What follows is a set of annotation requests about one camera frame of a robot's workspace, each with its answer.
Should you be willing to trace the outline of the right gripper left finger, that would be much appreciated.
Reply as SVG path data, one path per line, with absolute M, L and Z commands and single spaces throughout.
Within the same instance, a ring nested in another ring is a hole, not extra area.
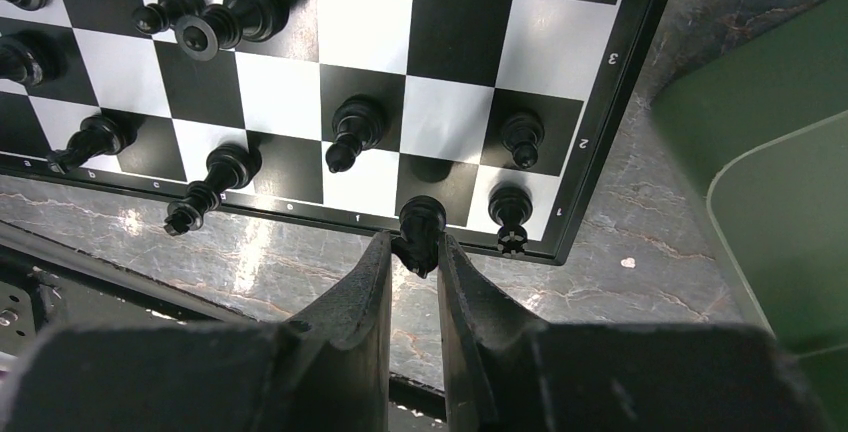
M 349 273 L 280 325 L 259 430 L 388 429 L 391 257 L 390 234 L 376 234 Z

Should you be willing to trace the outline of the black white chessboard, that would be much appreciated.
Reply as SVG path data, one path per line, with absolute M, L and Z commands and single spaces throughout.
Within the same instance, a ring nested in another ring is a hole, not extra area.
M 136 30 L 133 10 L 156 1 L 2 4 L 3 34 L 32 34 L 60 58 L 54 81 L 1 84 L 3 175 L 170 201 L 232 142 L 262 165 L 222 194 L 226 212 L 368 234 L 396 228 L 403 205 L 427 195 L 450 233 L 493 255 L 489 199 L 514 184 L 533 206 L 524 258 L 559 265 L 666 0 L 285 0 L 281 32 L 210 61 L 183 52 L 176 26 Z M 383 106 L 388 127 L 330 173 L 334 112 L 358 95 Z M 545 131 L 526 170 L 500 136 L 521 109 Z M 47 154 L 98 113 L 130 122 L 135 142 L 51 171 Z

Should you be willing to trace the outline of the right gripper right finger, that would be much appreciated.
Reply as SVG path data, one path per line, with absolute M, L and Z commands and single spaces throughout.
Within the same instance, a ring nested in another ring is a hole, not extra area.
M 484 276 L 450 234 L 438 242 L 438 304 L 451 431 L 544 431 L 525 332 L 542 323 Z

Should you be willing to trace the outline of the black chess knight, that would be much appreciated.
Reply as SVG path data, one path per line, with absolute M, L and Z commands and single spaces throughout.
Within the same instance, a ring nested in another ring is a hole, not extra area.
M 443 205 L 430 196 L 408 200 L 400 215 L 400 236 L 391 250 L 411 272 L 422 279 L 438 266 L 438 240 L 446 226 Z

